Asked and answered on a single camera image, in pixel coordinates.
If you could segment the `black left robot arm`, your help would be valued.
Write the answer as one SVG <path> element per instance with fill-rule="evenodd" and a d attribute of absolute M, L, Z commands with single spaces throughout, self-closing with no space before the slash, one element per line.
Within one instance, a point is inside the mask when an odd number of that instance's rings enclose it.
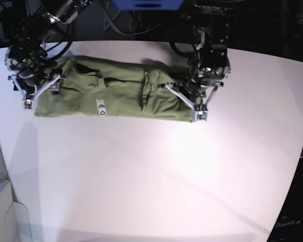
<path fill-rule="evenodd" d="M 174 16 L 179 24 L 188 27 L 183 37 L 192 51 L 180 51 L 175 37 L 169 44 L 177 55 L 187 58 L 189 69 L 169 73 L 175 83 L 162 86 L 190 108 L 194 122 L 207 119 L 209 102 L 231 72 L 227 52 L 233 10 L 232 1 L 192 1 Z"/>

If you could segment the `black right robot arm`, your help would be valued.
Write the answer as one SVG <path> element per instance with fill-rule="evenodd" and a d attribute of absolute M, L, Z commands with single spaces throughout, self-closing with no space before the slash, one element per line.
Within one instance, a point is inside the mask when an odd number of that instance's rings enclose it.
<path fill-rule="evenodd" d="M 42 1 L 41 4 L 5 56 L 5 66 L 13 72 L 8 78 L 14 90 L 22 95 L 25 109 L 32 109 L 32 102 L 46 90 L 59 92 L 65 77 L 57 68 L 57 60 L 74 41 L 74 20 L 92 1 Z M 49 57 L 52 49 L 47 48 L 46 43 L 54 34 L 60 34 L 66 45 Z"/>

